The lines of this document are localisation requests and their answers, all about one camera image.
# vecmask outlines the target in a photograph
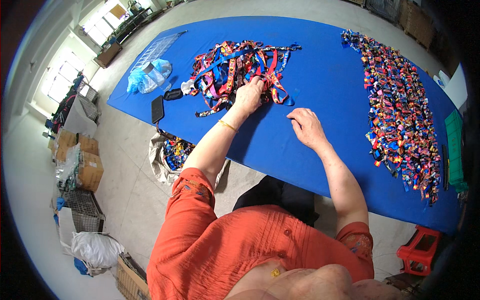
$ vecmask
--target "smartphone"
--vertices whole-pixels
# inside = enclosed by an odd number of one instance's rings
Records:
[[[163,110],[163,96],[158,96],[155,100],[152,101],[152,124],[157,123],[165,116]]]

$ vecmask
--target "green plastic crate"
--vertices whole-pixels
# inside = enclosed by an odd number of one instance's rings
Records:
[[[462,170],[462,119],[455,109],[446,119],[448,139],[448,182],[452,185],[459,185],[463,182]]]
[[[455,191],[456,192],[463,192],[468,190],[468,185],[466,182],[462,182],[460,184],[455,185]]]

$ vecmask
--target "blue cloth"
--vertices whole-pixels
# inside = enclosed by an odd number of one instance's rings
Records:
[[[182,81],[189,79],[195,56],[226,39],[251,39],[273,46],[287,46],[297,41],[302,45],[302,50],[291,53],[288,65],[282,72],[284,78],[280,81],[289,94],[294,94],[295,89],[301,91],[295,99],[295,105],[268,103],[260,107],[240,128],[227,154],[228,158],[330,197],[320,159],[314,151],[298,141],[290,120],[286,118],[295,108],[310,108],[322,122],[325,134],[340,158],[357,178],[369,211],[448,234],[456,231],[461,207],[455,189],[450,188],[445,192],[441,188],[439,200],[433,207],[424,209],[426,202],[421,201],[420,191],[405,192],[401,176],[395,179],[384,166],[376,167],[373,164],[373,157],[369,155],[372,146],[365,137],[370,129],[370,106],[367,98],[369,93],[363,88],[361,55],[352,49],[342,48],[342,28],[283,17],[230,17],[172,28],[160,33],[154,40],[184,30],[188,32],[180,36],[162,56],[172,64],[172,88],[179,88]],[[150,123],[151,102],[163,92],[155,89],[149,94],[127,94],[125,89],[131,67],[120,79],[107,103]],[[430,100],[437,141],[441,147],[447,144],[444,119],[456,108],[435,81],[420,69],[418,73]],[[159,127],[194,144],[226,112],[223,110],[205,118],[195,117],[196,110],[208,109],[201,96],[165,101],[164,109],[165,117],[160,120]],[[440,170],[443,179],[443,166]]]
[[[73,258],[73,264],[75,265],[75,268],[77,268],[77,270],[80,272],[80,274],[87,275],[88,269],[81,260],[74,257]]]
[[[65,206],[65,199],[62,197],[57,198],[57,210],[61,210],[62,207]]]
[[[77,78],[75,78],[75,80],[73,81],[73,89],[74,90],[76,90],[80,86],[80,83],[82,83],[82,80],[84,79],[84,77],[85,76],[80,75]]]

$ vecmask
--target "blue table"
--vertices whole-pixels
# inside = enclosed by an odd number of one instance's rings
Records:
[[[401,178],[394,179],[384,166],[377,168],[373,164],[369,155],[371,145],[365,138],[369,130],[369,101],[368,92],[363,88],[363,66],[359,53],[341,47],[342,28],[283,17],[231,17],[179,26],[160,33],[157,38],[184,30],[188,32],[162,56],[172,63],[172,88],[179,88],[182,81],[189,79],[196,55],[224,40],[240,42],[249,39],[273,46],[288,46],[297,41],[303,47],[291,53],[282,72],[281,83],[289,94],[295,89],[300,92],[295,106],[268,103],[260,107],[240,128],[228,158],[317,194],[330,196],[320,159],[297,140],[290,120],[286,118],[294,108],[310,108],[322,122],[325,134],[340,158],[357,178],[369,211],[448,234],[456,231],[461,208],[453,187],[447,192],[441,189],[439,200],[433,207],[428,207],[426,201],[421,201],[419,191],[410,189],[405,192]],[[157,88],[145,95],[127,94],[131,67],[107,103],[151,123],[150,103],[163,93]],[[419,70],[419,74],[430,100],[438,144],[447,144],[444,119],[456,108],[424,71]],[[208,109],[200,95],[164,101],[164,106],[165,117],[159,127],[192,143],[199,142],[226,112],[223,110],[205,118],[195,117],[195,111]]]

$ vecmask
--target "window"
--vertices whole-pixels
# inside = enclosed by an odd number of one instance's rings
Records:
[[[52,73],[48,76],[47,82],[42,88],[48,97],[59,103],[67,95],[70,87],[73,85],[73,81],[77,78],[78,72],[85,67],[85,63],[69,48],[66,48],[64,51],[60,63],[62,63],[62,65],[57,69],[58,71],[54,72],[52,70]]]
[[[108,1],[83,25],[85,32],[100,46],[105,43],[108,36],[121,24],[120,17],[111,13],[114,7],[121,7],[119,4],[118,1]]]

